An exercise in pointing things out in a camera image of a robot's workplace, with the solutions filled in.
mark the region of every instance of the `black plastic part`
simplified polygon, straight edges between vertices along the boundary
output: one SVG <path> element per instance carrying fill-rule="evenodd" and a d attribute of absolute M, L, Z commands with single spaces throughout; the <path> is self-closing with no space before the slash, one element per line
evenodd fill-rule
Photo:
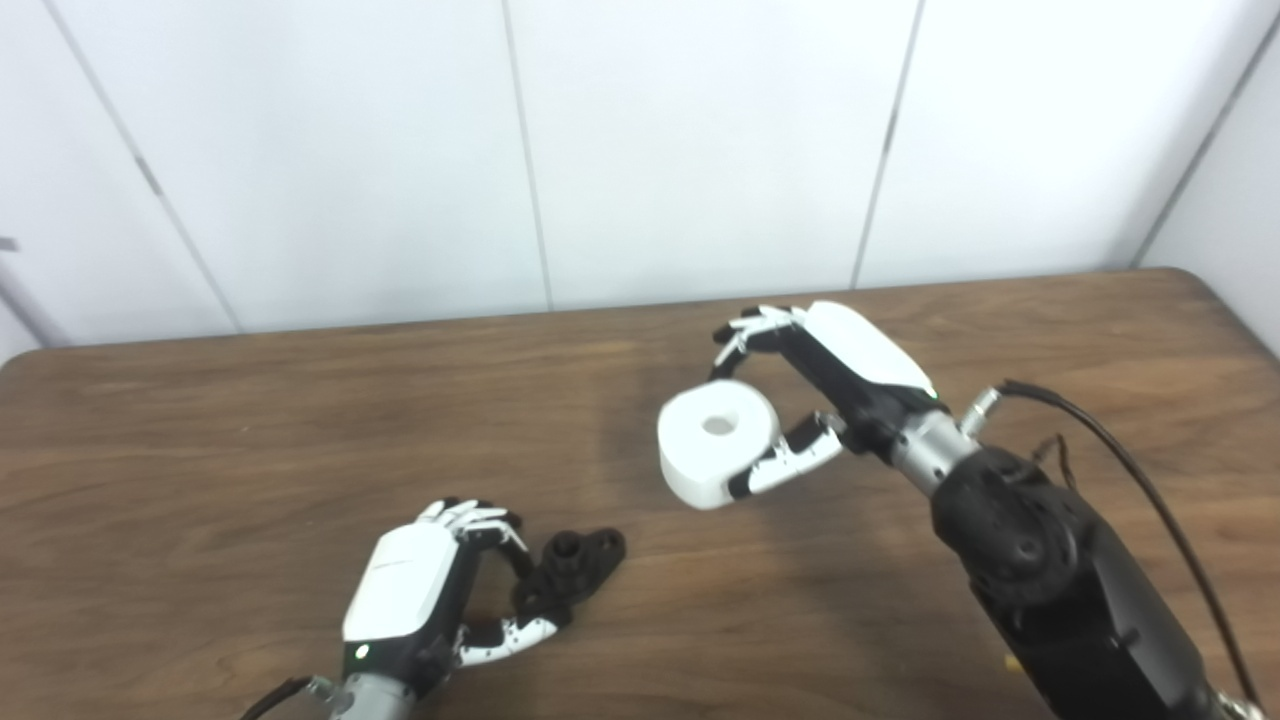
<path fill-rule="evenodd" d="M 978 602 L 1057 717 L 1217 717 L 1194 643 L 1078 493 L 987 447 L 952 469 L 931 509 Z M 992 527 L 996 521 L 1004 527 Z M 1027 539 L 1042 543 L 1042 564 L 1019 557 Z M 1055 557 L 1064 551 L 1074 556 Z M 998 569 L 1000 557 L 1012 560 L 1009 571 Z"/>
<path fill-rule="evenodd" d="M 1032 462 L 984 447 L 961 460 L 929 498 L 934 534 L 1000 602 L 1053 598 L 1075 573 L 1071 533 L 1025 496 L 1030 484 L 1047 483 Z"/>
<path fill-rule="evenodd" d="M 552 615 L 563 628 L 572 620 L 570 607 L 595 594 L 626 553 L 626 539 L 612 528 L 589 536 L 556 533 L 543 548 L 541 564 L 511 593 L 520 623 Z"/>
<path fill-rule="evenodd" d="M 748 468 L 728 479 L 726 487 L 728 488 L 728 496 L 733 500 L 745 500 L 751 497 L 751 468 Z"/>

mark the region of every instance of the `wood grain surface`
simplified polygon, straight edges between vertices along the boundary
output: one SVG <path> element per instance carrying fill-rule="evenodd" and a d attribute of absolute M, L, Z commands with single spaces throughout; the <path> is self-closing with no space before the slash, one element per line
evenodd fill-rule
<path fill-rule="evenodd" d="M 964 407 L 1005 377 L 1059 389 L 1129 445 L 1216 580 L 1258 683 L 1280 680 L 1280 373 L 1171 270 L 835 292 Z M 379 534 L 483 497 L 630 556 L 562 635 L 458 673 L 442 719 L 1048 717 L 934 539 L 869 457 L 713 512 L 658 469 L 662 404 L 756 301 L 40 351 L 0 373 L 0 716 L 238 717 L 339 669 Z M 740 378 L 785 424 L 824 406 L 782 360 Z M 1069 419 L 1010 401 L 984 439 L 1064 430 L 1111 520 L 1235 689 L 1155 514 Z M 486 566 L 479 614 L 511 579 Z M 321 717 L 291 701 L 278 717 Z"/>

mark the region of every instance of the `black cable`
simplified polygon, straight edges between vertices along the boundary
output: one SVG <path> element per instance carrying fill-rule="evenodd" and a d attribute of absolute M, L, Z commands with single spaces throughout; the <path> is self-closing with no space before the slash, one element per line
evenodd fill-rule
<path fill-rule="evenodd" d="M 1217 597 L 1217 591 L 1213 589 L 1213 583 L 1208 579 L 1208 573 L 1204 571 L 1204 566 L 1201 565 L 1199 559 L 1196 556 L 1196 551 L 1192 550 L 1192 543 L 1187 539 L 1187 534 L 1183 528 L 1178 524 L 1169 506 L 1165 505 L 1165 500 L 1160 496 L 1160 491 L 1156 489 L 1155 483 L 1147 477 L 1147 473 L 1138 466 L 1138 461 L 1134 460 L 1133 455 L 1120 445 L 1120 441 L 1115 438 L 1102 423 L 1097 421 L 1092 415 L 1085 413 L 1078 405 L 1066 400 L 1061 395 L 1029 383 L 1021 383 L 1018 380 L 1005 380 L 1002 386 L 996 387 L 996 391 L 1001 395 L 1010 395 L 1015 397 L 1025 397 L 1029 400 L 1036 400 L 1046 405 L 1057 407 L 1071 415 L 1080 421 L 1085 428 L 1089 429 L 1102 445 L 1107 446 L 1107 450 L 1115 455 L 1116 460 L 1124 465 L 1124 469 L 1133 475 L 1133 479 L 1142 488 L 1142 492 L 1151 501 L 1152 507 L 1160 515 L 1160 519 L 1165 523 L 1165 528 L 1169 529 L 1169 534 L 1174 538 L 1174 544 L 1183 553 L 1183 559 L 1187 561 L 1187 566 L 1192 571 L 1192 577 L 1196 578 L 1196 584 L 1199 585 L 1201 594 L 1204 596 L 1204 603 L 1208 605 L 1210 615 L 1213 616 L 1213 623 L 1217 625 L 1217 632 L 1222 635 L 1222 644 L 1226 646 L 1226 652 L 1231 657 L 1231 665 L 1235 667 L 1235 675 L 1240 682 L 1240 689 L 1244 691 L 1244 697 L 1252 702 L 1258 708 L 1262 707 L 1262 701 L 1258 697 L 1258 689 L 1253 684 L 1253 678 L 1249 675 L 1248 665 L 1244 662 L 1244 653 L 1240 652 L 1240 644 L 1235 639 L 1235 633 L 1231 630 L 1231 623 L 1226 618 L 1226 611 L 1222 609 L 1222 602 Z"/>
<path fill-rule="evenodd" d="M 1032 452 L 1032 462 L 1036 465 L 1043 462 L 1044 456 L 1047 456 L 1048 451 L 1053 447 L 1057 447 L 1057 468 L 1062 473 L 1062 480 L 1066 482 L 1066 487 L 1071 488 L 1071 491 L 1080 492 L 1079 488 L 1075 487 L 1075 473 L 1071 471 L 1071 462 L 1068 459 L 1066 452 L 1066 438 L 1062 437 L 1062 433 L 1057 433 L 1039 443 L 1039 446 L 1037 446 Z"/>
<path fill-rule="evenodd" d="M 291 697 L 302 692 L 302 688 L 311 683 L 311 675 L 306 678 L 289 678 L 280 683 L 280 687 L 262 696 L 262 700 L 255 702 L 241 715 L 241 720 L 257 720 L 259 717 L 268 714 L 269 710 L 280 705 L 282 702 L 289 700 Z"/>

